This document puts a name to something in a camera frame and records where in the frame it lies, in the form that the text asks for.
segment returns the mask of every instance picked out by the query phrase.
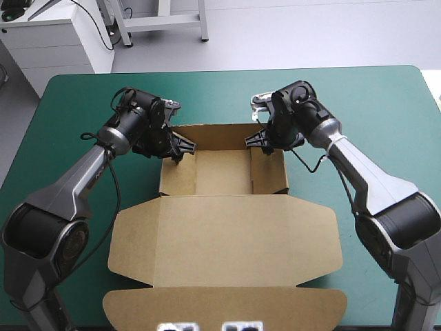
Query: white table frame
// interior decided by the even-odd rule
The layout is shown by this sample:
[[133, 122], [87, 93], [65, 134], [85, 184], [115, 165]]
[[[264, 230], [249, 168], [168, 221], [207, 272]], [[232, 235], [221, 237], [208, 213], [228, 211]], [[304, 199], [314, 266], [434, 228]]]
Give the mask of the white table frame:
[[127, 18], [121, 0], [110, 0], [121, 37], [127, 47], [133, 46], [131, 32], [201, 27], [202, 41], [208, 41], [205, 0], [198, 0], [198, 14], [170, 15], [171, 0], [158, 0], [158, 16]]

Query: cardboard flap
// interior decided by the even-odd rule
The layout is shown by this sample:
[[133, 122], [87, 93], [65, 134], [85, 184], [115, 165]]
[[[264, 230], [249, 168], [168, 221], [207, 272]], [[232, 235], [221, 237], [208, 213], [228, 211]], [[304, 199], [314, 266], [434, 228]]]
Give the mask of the cardboard flap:
[[111, 271], [153, 283], [160, 210], [157, 198], [118, 213], [109, 251]]
[[341, 265], [334, 212], [287, 195], [134, 206], [117, 217], [109, 255], [112, 271], [155, 287], [289, 286]]
[[226, 321], [262, 321], [265, 331], [332, 331], [346, 305], [339, 290], [311, 288], [150, 288], [109, 292], [103, 300], [119, 331], [156, 331], [160, 323], [178, 322], [221, 331]]

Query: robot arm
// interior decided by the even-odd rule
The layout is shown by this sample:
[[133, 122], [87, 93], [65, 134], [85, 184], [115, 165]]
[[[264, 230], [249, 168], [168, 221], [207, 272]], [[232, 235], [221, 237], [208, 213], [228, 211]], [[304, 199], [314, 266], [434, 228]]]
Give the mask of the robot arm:
[[252, 99], [253, 118], [268, 111], [266, 128], [248, 147], [291, 150], [308, 140], [323, 148], [356, 191], [356, 232], [380, 267], [398, 284], [392, 328], [432, 331], [441, 304], [441, 214], [408, 181], [388, 175], [342, 135], [341, 123], [297, 81]]
[[196, 147], [170, 128], [179, 103], [133, 88], [119, 90], [114, 99], [121, 93], [97, 144], [58, 181], [28, 196], [3, 227], [5, 291], [32, 331], [75, 330], [55, 287], [75, 268], [88, 242], [88, 194], [111, 160], [133, 149], [180, 161]]

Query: cabinet drawer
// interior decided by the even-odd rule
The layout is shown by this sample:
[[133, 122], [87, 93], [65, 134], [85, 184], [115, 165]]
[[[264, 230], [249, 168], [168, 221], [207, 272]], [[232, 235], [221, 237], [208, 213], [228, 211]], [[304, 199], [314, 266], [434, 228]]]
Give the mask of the cabinet drawer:
[[72, 24], [2, 28], [0, 39], [9, 50], [81, 44]]
[[30, 85], [41, 97], [46, 89], [49, 80], [59, 74], [93, 74], [92, 66], [68, 66], [51, 68], [30, 68], [22, 69]]
[[14, 48], [9, 52], [21, 69], [90, 64], [83, 46]]

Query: cardboard box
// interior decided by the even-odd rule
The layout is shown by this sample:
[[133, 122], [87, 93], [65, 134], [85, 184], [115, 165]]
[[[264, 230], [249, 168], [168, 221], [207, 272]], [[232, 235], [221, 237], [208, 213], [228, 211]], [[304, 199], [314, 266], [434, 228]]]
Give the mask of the cardboard box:
[[287, 195], [283, 152], [247, 150], [254, 124], [175, 132], [198, 144], [163, 161], [161, 197], [123, 210], [109, 269], [154, 288], [108, 293], [119, 331], [195, 322], [262, 321], [268, 330], [332, 330], [346, 308], [337, 290], [295, 288], [342, 265], [334, 212]]

